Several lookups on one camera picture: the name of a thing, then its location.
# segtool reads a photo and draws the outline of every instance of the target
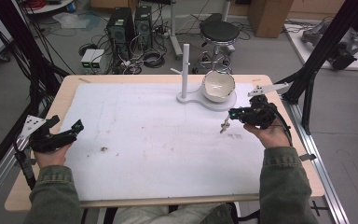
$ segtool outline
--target hand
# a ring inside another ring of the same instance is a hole
[[[68,144],[58,150],[49,153],[34,151],[34,157],[36,158],[36,162],[39,165],[39,168],[42,169],[43,167],[50,165],[63,165],[65,162],[66,151],[68,151],[71,145],[72,144]]]
[[[277,119],[267,129],[258,129],[247,123],[243,125],[243,128],[249,133],[253,133],[265,148],[290,147],[286,133]]]

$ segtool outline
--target white bowl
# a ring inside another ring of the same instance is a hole
[[[202,93],[210,101],[223,103],[235,90],[235,81],[230,74],[209,72],[202,80]]]

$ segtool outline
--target sleeve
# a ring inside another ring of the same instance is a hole
[[[310,210],[310,194],[310,182],[295,148],[264,151],[260,176],[262,224],[318,223]]]
[[[30,194],[32,207],[24,223],[75,223],[81,221],[81,209],[72,171],[65,166],[40,170]]]

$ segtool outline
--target person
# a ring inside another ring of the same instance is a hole
[[[279,121],[261,130],[244,124],[244,129],[253,133],[265,147],[263,167],[260,175],[260,222],[318,223],[309,206],[311,194],[307,174],[301,165],[296,149]],[[40,167],[39,177],[30,194],[32,207],[24,223],[80,223],[81,209],[70,168],[63,166],[70,145],[53,153],[35,152]],[[223,204],[184,205],[177,212],[169,213],[168,206],[120,208],[116,223],[232,223],[230,216],[221,216]]]

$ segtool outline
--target stool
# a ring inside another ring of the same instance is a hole
[[[199,66],[209,71],[231,73],[231,60],[227,54],[220,52],[220,47],[232,45],[237,41],[240,35],[238,28],[226,21],[209,21],[201,26],[200,35],[205,41],[203,47],[207,43],[214,45],[213,53],[210,55],[208,51],[204,51],[200,54],[192,69],[193,74],[199,72]]]

